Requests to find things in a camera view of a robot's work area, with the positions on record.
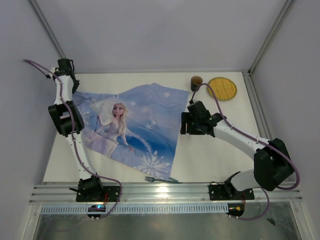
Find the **brown cup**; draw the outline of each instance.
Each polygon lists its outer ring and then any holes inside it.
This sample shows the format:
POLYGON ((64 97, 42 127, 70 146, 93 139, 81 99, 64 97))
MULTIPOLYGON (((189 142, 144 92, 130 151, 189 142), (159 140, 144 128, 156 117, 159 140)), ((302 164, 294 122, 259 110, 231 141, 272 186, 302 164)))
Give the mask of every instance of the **brown cup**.
POLYGON ((194 92, 197 89, 197 87, 203 83, 203 79, 200 76, 193 76, 190 82, 191 91, 194 92))

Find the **white dress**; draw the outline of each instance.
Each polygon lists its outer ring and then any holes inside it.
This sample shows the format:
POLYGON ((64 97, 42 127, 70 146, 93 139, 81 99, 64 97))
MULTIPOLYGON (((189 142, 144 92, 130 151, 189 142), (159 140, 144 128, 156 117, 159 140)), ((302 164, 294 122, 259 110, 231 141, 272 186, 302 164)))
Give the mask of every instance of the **white dress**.
POLYGON ((126 131, 124 131, 122 134, 119 135, 119 121, 115 118, 111 118, 106 122, 102 122, 102 126, 106 127, 109 125, 109 129, 106 134, 103 134, 103 137, 106 138, 106 146, 105 146, 105 153, 106 156, 110 158, 111 154, 116 149, 117 145, 119 144, 117 142, 117 137, 120 136, 123 143, 128 146, 127 140, 126 140, 126 131))

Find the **blonde hair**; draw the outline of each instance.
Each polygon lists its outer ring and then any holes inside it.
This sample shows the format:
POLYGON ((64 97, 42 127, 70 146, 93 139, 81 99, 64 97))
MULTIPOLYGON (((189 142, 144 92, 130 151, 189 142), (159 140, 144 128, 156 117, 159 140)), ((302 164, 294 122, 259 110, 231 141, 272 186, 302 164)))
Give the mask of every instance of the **blonde hair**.
POLYGON ((127 128, 126 117, 127 117, 127 112, 128 111, 127 111, 126 106, 123 103, 121 103, 121 102, 116 103, 116 104, 113 105, 113 108, 112 108, 112 115, 114 117, 116 116, 114 114, 114 108, 117 105, 123 108, 123 114, 119 118, 119 130, 118 130, 118 134, 121 135, 126 131, 126 128, 127 128))

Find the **cartoon woman's face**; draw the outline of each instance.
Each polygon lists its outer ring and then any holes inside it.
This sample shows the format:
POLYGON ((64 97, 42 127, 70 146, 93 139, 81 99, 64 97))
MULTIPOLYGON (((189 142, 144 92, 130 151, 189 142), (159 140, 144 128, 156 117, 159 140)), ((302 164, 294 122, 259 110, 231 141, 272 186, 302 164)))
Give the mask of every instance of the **cartoon woman's face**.
POLYGON ((112 113, 116 116, 121 116, 122 114, 124 114, 124 108, 121 105, 116 104, 112 109, 112 113))

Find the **yellow plate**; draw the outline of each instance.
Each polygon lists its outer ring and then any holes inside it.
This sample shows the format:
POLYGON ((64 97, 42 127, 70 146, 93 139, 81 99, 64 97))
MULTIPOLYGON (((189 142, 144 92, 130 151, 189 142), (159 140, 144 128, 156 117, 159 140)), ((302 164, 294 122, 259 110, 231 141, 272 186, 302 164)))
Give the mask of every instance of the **yellow plate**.
MULTIPOLYGON (((233 99, 237 94, 237 86, 233 81, 225 77, 215 77, 208 84, 212 87, 216 97, 220 101, 233 99)), ((213 97, 210 89, 206 88, 208 94, 213 97)))

